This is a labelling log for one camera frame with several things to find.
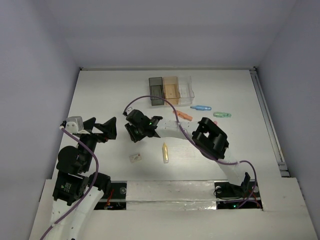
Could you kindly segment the orange utility knife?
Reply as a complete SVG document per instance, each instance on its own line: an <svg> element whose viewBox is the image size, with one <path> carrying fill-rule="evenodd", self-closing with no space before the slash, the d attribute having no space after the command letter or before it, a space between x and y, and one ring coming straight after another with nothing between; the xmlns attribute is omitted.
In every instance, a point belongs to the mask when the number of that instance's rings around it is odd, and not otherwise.
<svg viewBox="0 0 320 240"><path fill-rule="evenodd" d="M181 119L187 120L187 121L189 121L189 122L191 122L191 121L193 120L193 117L192 117L192 116L190 116L190 115L188 115L188 114L186 114L186 113L184 113L184 112L181 112L181 111L179 111L179 110L173 110L172 112L174 113L174 115L175 115L175 117L176 117L177 119L178 119L178 118L181 118Z"/></svg>

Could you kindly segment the blue utility knife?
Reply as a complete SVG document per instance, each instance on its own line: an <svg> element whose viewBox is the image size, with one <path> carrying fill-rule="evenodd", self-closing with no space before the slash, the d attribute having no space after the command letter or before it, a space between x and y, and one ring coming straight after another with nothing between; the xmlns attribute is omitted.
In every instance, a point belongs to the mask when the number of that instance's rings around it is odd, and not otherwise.
<svg viewBox="0 0 320 240"><path fill-rule="evenodd" d="M210 106L205 106L205 105L193 105L190 107L193 110L196 111L211 111L212 108Z"/></svg>

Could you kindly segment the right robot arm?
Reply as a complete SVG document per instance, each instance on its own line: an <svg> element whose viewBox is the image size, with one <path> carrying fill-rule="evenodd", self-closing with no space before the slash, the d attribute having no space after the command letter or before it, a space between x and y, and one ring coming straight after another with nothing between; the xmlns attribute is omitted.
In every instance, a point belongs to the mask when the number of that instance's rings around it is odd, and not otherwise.
<svg viewBox="0 0 320 240"><path fill-rule="evenodd" d="M203 117L198 122L167 120L161 116L148 118L131 107L123 115L127 120L125 128L133 142L146 137L188 140L204 157L219 165L235 196L242 196L248 191L250 175L232 157L227 134L209 118Z"/></svg>

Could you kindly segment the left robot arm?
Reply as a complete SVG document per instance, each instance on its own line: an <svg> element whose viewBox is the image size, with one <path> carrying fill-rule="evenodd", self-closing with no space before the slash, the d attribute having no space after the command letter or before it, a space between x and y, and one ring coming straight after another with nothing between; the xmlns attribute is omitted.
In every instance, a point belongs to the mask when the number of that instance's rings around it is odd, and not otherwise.
<svg viewBox="0 0 320 240"><path fill-rule="evenodd" d="M42 240L80 240L95 206L111 193L111 178L99 172L95 149L116 139L116 122L115 117L97 123L95 117L72 116L59 126L77 145L58 153L51 217Z"/></svg>

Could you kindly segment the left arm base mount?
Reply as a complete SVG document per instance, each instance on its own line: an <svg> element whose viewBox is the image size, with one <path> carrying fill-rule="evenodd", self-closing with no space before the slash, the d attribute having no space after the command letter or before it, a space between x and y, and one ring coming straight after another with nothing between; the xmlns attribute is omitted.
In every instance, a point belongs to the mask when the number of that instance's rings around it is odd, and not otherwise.
<svg viewBox="0 0 320 240"><path fill-rule="evenodd" d="M94 210L117 211L127 209L127 182L112 181L109 195L103 196Z"/></svg>

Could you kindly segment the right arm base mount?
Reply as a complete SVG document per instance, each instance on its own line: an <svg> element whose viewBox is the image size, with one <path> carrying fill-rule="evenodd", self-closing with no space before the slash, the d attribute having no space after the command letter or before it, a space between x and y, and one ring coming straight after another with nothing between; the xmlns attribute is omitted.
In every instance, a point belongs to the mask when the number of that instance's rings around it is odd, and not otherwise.
<svg viewBox="0 0 320 240"><path fill-rule="evenodd" d="M213 195L216 198L218 210L234 209L263 209L259 186L255 180L251 180L249 174L245 173L241 186L230 184L227 181L214 183Z"/></svg>

